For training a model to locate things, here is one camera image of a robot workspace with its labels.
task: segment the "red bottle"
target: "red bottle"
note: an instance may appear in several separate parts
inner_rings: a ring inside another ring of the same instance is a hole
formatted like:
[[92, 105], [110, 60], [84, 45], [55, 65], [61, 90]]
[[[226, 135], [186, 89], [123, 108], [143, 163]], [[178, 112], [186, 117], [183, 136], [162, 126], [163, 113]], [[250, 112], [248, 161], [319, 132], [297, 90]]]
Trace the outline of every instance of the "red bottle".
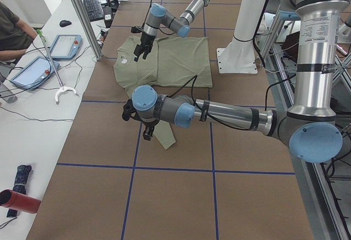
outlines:
[[38, 211], [41, 201], [22, 193], [12, 190], [4, 190], [0, 192], [0, 206], [35, 214]]

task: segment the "green t-shirt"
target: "green t-shirt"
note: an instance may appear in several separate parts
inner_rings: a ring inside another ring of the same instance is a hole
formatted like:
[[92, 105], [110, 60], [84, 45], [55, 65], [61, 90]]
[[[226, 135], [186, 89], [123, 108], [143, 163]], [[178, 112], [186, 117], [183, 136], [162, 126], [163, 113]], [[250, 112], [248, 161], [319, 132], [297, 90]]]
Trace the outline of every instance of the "green t-shirt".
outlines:
[[0, 51], [26, 49], [32, 43], [33, 39], [15, 26], [19, 20], [17, 15], [0, 2]]

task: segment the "blue joint cap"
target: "blue joint cap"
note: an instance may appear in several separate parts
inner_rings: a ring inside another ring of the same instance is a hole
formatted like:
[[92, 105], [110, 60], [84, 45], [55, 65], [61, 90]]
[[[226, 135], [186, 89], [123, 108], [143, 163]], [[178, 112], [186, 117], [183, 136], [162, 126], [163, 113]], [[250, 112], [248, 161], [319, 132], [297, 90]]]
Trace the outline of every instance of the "blue joint cap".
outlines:
[[164, 17], [166, 11], [166, 8], [158, 3], [154, 3], [150, 10], [151, 14], [155, 17]]
[[295, 12], [287, 12], [283, 10], [279, 10], [280, 19], [283, 21], [299, 21], [301, 20], [300, 16], [298, 16]]
[[177, 113], [175, 114], [174, 124], [183, 128], [190, 127], [190, 123], [193, 120], [194, 112], [194, 106], [191, 106], [188, 103], [181, 104], [181, 106], [177, 110]]
[[184, 25], [181, 29], [178, 30], [177, 34], [184, 38], [188, 36], [189, 32], [190, 32], [190, 26]]
[[299, 128], [289, 141], [291, 153], [311, 163], [328, 161], [339, 153], [341, 147], [341, 133], [326, 122], [309, 123]]
[[149, 110], [157, 101], [157, 92], [149, 85], [141, 85], [134, 90], [132, 101], [136, 110]]

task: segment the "white desk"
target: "white desk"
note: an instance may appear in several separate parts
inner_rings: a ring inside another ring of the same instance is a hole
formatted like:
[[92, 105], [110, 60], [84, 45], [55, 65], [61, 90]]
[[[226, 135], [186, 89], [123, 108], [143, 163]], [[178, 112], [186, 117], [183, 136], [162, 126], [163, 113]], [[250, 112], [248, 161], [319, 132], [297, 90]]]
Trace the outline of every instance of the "white desk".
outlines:
[[[61, 28], [59, 22], [62, 19], [70, 20], [72, 25]], [[105, 26], [103, 20], [92, 22], [96, 36], [100, 32], [100, 28], [97, 25]], [[82, 35], [83, 44], [77, 56], [83, 52], [85, 47], [89, 46], [87, 37], [70, 0], [62, 1], [42, 31], [48, 40], [48, 45], [51, 44], [57, 34]], [[36, 47], [43, 46], [39, 37], [35, 39], [34, 44]], [[39, 52], [28, 53], [22, 57], [17, 66], [24, 67], [39, 55]], [[0, 102], [4, 108], [21, 113], [29, 118], [74, 119], [82, 94], [93, 72], [94, 60], [95, 57], [91, 48], [77, 60], [83, 67], [76, 87], [79, 96], [76, 96], [73, 92], [62, 94], [59, 105], [56, 105], [54, 100], [57, 89], [26, 91], [18, 94], [18, 100], [13, 104], [7, 104], [2, 99], [0, 99]], [[60, 62], [61, 66], [65, 66], [68, 63], [68, 61]], [[72, 63], [70, 68], [61, 69], [59, 74], [67, 86], [74, 87], [79, 71], [80, 68], [75, 63]], [[8, 78], [12, 78], [18, 72], [19, 70], [12, 71]], [[9, 89], [15, 88], [8, 81], [5, 82], [5, 85]], [[59, 83], [55, 75], [52, 75], [41, 87], [58, 88]], [[72, 122], [29, 121], [2, 109], [0, 109], [0, 119], [0, 191], [7, 188], [12, 189], [17, 166], [30, 164], [33, 170], [30, 173], [26, 186], [27, 194], [31, 197], [42, 199]], [[9, 220], [6, 218], [7, 211], [7, 208], [0, 207], [0, 224]], [[16, 220], [0, 230], [0, 239], [25, 239], [34, 218], [35, 215], [33, 214], [19, 212]]]

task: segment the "white cable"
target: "white cable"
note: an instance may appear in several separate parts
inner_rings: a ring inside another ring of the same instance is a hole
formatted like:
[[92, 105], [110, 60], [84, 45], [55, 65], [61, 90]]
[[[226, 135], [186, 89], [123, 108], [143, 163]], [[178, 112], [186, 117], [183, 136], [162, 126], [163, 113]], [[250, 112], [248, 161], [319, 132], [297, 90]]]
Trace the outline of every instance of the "white cable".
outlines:
[[278, 52], [276, 52], [276, 53], [274, 53], [274, 54], [270, 54], [269, 56], [276, 55], [276, 54], [278, 54], [278, 53], [284, 52], [285, 50], [288, 50], [288, 49], [290, 49], [290, 48], [293, 48], [293, 47], [296, 46], [297, 44], [298, 44], [298, 42], [295, 43], [295, 44], [293, 44], [292, 46], [286, 48], [286, 49], [282, 49], [281, 51], [278, 51]]
[[283, 71], [286, 71], [286, 72], [288, 72], [288, 71], [296, 71], [296, 70], [288, 70], [288, 69], [278, 70], [278, 71], [270, 71], [268, 69], [264, 69], [264, 70], [266, 70], [267, 72], [272, 73], [272, 74], [280, 73], [280, 72], [283, 72]]

